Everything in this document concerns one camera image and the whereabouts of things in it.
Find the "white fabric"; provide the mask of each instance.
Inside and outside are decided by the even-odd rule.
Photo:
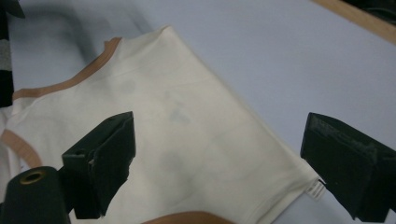
[[[7,129],[56,168],[102,120],[134,111],[129,180],[105,218],[73,223],[141,223],[183,211],[269,223],[317,177],[170,27],[122,39],[111,59],[74,87],[19,102]]]
[[[6,128],[11,107],[0,108],[0,133]],[[0,203],[4,200],[7,183],[20,171],[19,157],[0,141]]]

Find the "white tag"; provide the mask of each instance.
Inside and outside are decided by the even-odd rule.
[[[324,192],[326,192],[326,188],[318,179],[312,182],[312,184],[305,190],[305,193],[315,201],[318,201]]]

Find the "black device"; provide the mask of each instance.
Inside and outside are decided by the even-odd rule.
[[[11,179],[0,224],[65,224],[99,218],[127,180],[135,156],[132,112],[110,117],[68,149],[59,171],[43,166]]]
[[[396,211],[396,152],[344,122],[310,113],[301,150],[352,218],[384,222]]]

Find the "work surface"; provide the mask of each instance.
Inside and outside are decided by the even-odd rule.
[[[396,46],[305,0],[21,1],[9,18],[15,89],[69,79],[113,36],[166,24],[295,153],[308,112],[396,148]],[[389,214],[387,223],[395,223]],[[326,192],[303,195],[276,223],[360,223]]]

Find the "wooden edge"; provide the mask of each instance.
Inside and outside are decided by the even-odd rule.
[[[341,0],[313,1],[396,45],[396,26]]]

